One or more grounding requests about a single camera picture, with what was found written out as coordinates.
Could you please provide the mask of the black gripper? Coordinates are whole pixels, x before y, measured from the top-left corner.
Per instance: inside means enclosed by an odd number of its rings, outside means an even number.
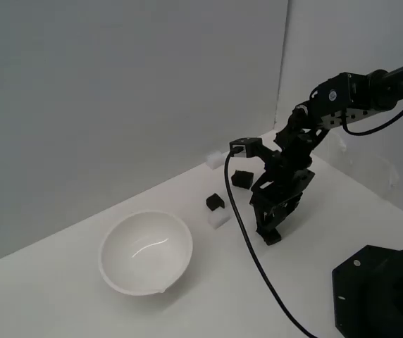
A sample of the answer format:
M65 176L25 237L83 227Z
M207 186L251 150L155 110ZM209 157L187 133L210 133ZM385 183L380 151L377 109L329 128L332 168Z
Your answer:
M298 207L300 195L314 177L309 153L265 150L258 157L264 173L252 186L250 204L255 207L256 232L271 233ZM274 208L268 215L263 208Z

